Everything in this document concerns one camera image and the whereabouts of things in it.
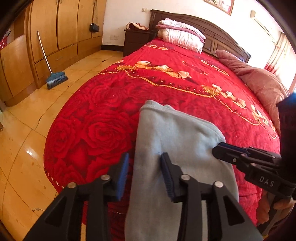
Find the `blue broom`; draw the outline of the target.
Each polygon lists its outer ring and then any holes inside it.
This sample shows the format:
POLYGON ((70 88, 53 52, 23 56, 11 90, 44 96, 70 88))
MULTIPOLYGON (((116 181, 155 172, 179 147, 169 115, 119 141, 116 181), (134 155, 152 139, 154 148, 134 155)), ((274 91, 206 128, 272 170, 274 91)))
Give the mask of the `blue broom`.
POLYGON ((46 61, 46 65, 47 65, 48 70, 50 72, 50 76, 46 80, 47 89, 50 90, 50 89, 58 86, 59 84, 62 84, 63 82, 67 81, 68 80, 68 77, 66 76, 66 73, 63 72, 63 71, 62 72, 56 72, 56 73, 54 73, 51 70, 51 67, 49 65, 49 61, 48 61, 47 56, 46 56, 46 53, 44 51, 44 47, 43 47, 43 44, 42 44, 42 41, 41 41, 41 36, 40 36, 40 32, 39 31, 37 31, 37 37, 38 37, 38 40, 39 40, 41 51, 42 51, 43 56, 44 56, 44 59, 46 61))

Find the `red white curtain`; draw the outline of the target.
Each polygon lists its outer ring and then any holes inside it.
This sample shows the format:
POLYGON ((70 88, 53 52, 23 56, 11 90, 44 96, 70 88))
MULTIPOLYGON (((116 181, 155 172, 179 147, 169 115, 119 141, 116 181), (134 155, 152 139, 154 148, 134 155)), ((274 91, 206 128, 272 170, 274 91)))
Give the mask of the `red white curtain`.
POLYGON ((281 33, 275 45, 274 51, 272 52, 264 69, 272 74, 276 74, 289 50, 290 42, 287 36, 284 33, 281 33))

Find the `red rose bedspread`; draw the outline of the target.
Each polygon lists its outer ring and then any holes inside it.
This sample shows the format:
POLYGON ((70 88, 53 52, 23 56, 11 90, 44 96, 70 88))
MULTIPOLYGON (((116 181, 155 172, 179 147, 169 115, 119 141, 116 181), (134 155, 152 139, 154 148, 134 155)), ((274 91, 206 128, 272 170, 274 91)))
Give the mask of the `red rose bedspread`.
POLYGON ((121 153, 133 155, 147 100, 213 123, 229 144, 280 149, 265 108, 219 58, 155 39, 103 68, 62 107, 44 150, 44 170, 55 189, 88 183, 121 153))

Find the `light grey sweatpants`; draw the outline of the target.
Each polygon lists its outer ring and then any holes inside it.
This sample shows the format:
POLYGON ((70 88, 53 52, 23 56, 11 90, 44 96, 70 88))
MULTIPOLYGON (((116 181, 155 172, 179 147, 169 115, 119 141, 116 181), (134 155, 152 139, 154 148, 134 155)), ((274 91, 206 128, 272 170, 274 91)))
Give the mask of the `light grey sweatpants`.
POLYGON ((221 181, 238 198, 232 165, 212 155, 212 149, 224 141, 214 124, 146 101, 139 112, 125 239, 177 239, 182 206, 167 195, 159 160, 162 153, 168 153, 183 173, 202 183, 221 181))

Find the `dark wooden nightstand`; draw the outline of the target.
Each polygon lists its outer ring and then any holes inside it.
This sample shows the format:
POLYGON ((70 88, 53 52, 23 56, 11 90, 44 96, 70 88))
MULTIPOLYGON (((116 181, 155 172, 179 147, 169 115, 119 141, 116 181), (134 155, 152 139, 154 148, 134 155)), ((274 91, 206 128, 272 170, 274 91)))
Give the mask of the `dark wooden nightstand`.
POLYGON ((142 46, 152 41, 155 32, 146 30, 125 30, 125 42, 123 46, 123 57, 139 50, 142 46))

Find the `white pink pillow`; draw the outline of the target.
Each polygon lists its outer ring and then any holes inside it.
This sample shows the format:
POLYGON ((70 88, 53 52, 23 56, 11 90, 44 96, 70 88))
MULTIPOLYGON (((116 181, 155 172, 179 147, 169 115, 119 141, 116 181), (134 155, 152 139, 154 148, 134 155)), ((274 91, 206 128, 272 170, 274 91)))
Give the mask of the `white pink pillow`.
POLYGON ((158 37, 164 42, 202 53, 206 37, 197 28, 186 23, 165 18, 156 25, 158 37))

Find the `clothes on nightstand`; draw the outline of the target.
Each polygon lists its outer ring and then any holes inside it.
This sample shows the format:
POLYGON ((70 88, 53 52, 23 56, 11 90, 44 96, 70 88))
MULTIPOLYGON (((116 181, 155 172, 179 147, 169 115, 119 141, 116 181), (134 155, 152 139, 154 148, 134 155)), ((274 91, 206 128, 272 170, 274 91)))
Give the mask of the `clothes on nightstand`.
POLYGON ((129 22, 126 24, 127 30, 135 30, 135 31, 147 31, 148 28, 141 23, 129 22))

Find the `wooden wardrobe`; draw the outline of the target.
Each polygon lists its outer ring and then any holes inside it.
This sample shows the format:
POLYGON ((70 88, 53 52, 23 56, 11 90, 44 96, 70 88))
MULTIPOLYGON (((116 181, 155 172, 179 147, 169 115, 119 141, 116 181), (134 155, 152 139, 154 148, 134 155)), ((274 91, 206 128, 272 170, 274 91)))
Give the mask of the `wooden wardrobe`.
POLYGON ((1 101, 14 106, 56 73, 101 49, 106 1, 98 1, 99 32, 89 31, 94 1, 33 1, 1 39, 1 101))

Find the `framed wall picture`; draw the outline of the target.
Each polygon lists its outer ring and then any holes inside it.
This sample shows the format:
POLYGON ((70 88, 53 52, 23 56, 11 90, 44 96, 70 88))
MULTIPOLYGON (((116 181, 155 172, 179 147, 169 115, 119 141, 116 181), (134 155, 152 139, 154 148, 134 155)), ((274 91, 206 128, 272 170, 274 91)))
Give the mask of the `framed wall picture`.
POLYGON ((215 6, 216 8, 222 10, 228 15, 232 14, 234 0, 204 0, 204 2, 215 6))

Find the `black hanging bag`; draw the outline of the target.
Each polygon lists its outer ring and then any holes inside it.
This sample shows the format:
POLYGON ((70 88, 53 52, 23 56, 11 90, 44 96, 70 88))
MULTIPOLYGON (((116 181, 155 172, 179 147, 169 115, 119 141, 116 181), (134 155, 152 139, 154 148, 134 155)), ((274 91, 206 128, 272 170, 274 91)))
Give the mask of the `black hanging bag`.
POLYGON ((89 31, 91 33, 98 33, 99 32, 99 25, 98 25, 98 0, 94 0, 93 4, 93 16, 92 16, 92 23, 90 24, 89 31))

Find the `dark wooden headboard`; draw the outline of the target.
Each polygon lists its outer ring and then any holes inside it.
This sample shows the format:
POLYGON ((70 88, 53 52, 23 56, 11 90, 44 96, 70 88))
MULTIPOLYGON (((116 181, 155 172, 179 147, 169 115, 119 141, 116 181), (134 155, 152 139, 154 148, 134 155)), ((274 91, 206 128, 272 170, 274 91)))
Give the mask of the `dark wooden headboard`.
POLYGON ((217 50, 225 50, 235 55, 241 61, 247 63, 251 55, 244 50, 227 32, 222 30, 214 23, 198 18, 197 16, 175 14, 166 11, 152 9, 149 20, 149 29, 156 30, 156 25, 159 21, 169 18, 178 22, 186 23, 197 28, 206 37, 203 52, 212 56, 217 56, 217 50))

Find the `pink folded quilt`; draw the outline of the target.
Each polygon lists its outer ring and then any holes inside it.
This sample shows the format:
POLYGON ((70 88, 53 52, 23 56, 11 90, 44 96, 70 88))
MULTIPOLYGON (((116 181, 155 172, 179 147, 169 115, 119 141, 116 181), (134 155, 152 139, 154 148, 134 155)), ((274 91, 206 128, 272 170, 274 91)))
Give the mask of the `pink folded quilt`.
POLYGON ((276 105, 290 95, 280 79, 265 69, 248 65, 225 50, 217 50, 216 55, 255 94, 279 133, 280 116, 276 105))

